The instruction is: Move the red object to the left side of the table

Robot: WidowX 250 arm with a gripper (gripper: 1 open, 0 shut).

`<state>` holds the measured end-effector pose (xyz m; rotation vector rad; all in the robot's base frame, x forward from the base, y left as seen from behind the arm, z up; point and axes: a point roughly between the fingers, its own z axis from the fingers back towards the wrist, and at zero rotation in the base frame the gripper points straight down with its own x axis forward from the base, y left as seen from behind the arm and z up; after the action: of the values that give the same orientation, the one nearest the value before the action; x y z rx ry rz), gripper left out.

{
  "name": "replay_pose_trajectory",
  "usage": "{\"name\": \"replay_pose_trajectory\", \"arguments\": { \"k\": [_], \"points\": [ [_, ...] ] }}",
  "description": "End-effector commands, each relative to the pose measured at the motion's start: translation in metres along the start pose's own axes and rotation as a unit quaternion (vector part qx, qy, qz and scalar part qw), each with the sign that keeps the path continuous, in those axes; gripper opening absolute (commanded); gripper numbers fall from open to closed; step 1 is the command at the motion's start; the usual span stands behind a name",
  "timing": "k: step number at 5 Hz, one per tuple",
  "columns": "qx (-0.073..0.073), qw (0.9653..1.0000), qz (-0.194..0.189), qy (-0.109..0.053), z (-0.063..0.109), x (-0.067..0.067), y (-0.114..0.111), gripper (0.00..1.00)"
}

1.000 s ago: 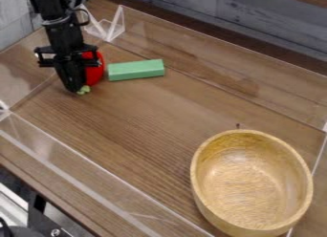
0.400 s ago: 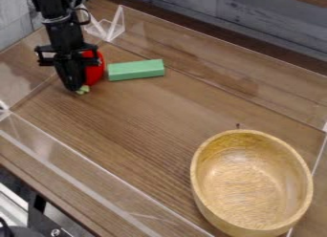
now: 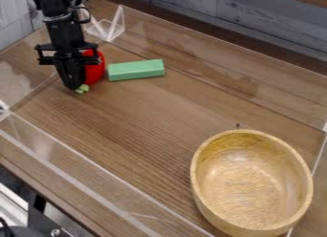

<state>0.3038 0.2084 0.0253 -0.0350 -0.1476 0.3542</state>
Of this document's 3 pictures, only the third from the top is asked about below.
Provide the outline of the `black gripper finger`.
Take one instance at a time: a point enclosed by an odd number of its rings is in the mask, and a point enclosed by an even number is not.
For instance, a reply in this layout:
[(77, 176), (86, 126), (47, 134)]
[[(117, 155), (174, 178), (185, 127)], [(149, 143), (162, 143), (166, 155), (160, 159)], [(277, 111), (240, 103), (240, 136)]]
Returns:
[(82, 57), (83, 65), (99, 65), (102, 63), (99, 57), (97, 55), (85, 55)]
[(75, 58), (59, 58), (54, 60), (54, 67), (63, 86), (75, 90), (83, 83), (83, 67)]

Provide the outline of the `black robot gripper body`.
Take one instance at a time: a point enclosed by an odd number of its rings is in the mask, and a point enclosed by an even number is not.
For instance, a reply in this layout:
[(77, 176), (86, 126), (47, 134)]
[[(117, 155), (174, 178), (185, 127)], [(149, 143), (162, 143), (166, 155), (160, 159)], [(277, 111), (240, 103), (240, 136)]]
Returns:
[(81, 25), (70, 15), (61, 18), (45, 18), (45, 28), (50, 42), (37, 45), (38, 63), (53, 65), (55, 58), (75, 58), (82, 64), (85, 55), (98, 55), (94, 43), (83, 41)]

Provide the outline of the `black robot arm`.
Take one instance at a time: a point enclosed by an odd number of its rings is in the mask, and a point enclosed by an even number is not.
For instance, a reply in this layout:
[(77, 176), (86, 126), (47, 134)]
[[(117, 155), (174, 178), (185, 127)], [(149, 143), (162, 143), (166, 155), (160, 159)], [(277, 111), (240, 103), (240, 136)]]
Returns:
[(101, 63), (98, 45), (86, 42), (81, 25), (90, 18), (79, 19), (81, 0), (33, 0), (35, 9), (42, 12), (49, 42), (37, 44), (39, 65), (53, 65), (63, 86), (75, 90), (86, 78), (85, 66)]

